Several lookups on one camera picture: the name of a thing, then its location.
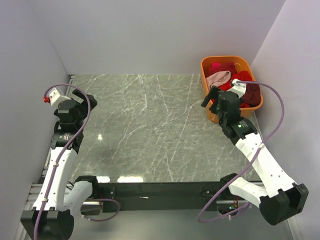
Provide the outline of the pink t shirt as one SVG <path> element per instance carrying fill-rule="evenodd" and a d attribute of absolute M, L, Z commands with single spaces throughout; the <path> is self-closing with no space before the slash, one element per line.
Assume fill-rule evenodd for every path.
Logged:
<path fill-rule="evenodd" d="M 231 72 L 228 70 L 216 72 L 206 78 L 206 83 L 209 89 L 212 87 L 219 88 L 227 83 L 231 78 Z"/>

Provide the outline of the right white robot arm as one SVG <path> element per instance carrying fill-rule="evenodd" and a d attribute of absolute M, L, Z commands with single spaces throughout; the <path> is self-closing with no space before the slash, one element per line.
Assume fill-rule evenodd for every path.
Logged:
<path fill-rule="evenodd" d="M 302 212 L 309 190 L 303 183 L 297 184 L 286 174 L 267 149 L 267 139 L 261 138 L 252 122 L 241 116 L 241 97 L 245 93 L 246 84 L 245 81 L 237 80 L 228 91 L 214 86 L 201 104 L 205 108 L 210 100 L 214 100 L 209 110 L 218 116 L 222 132 L 249 163 L 219 187 L 200 213 L 203 214 L 219 195 L 226 200 L 238 196 L 247 203 L 227 215 L 232 217 L 235 212 L 253 204 L 259 208 L 263 218 L 275 226 Z"/>

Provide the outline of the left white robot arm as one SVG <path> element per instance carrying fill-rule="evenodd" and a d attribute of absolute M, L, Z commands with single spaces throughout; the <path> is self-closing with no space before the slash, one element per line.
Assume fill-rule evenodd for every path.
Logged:
<path fill-rule="evenodd" d="M 82 217 L 83 203 L 96 200 L 100 188 L 95 176 L 81 176 L 66 193 L 73 164 L 78 157 L 91 110 L 97 106 L 92 95 L 75 88 L 82 101 L 61 93 L 56 86 L 45 91 L 44 102 L 55 108 L 58 118 L 51 138 L 48 169 L 30 210 L 24 210 L 20 222 L 32 240 L 68 240 L 75 223 Z"/>

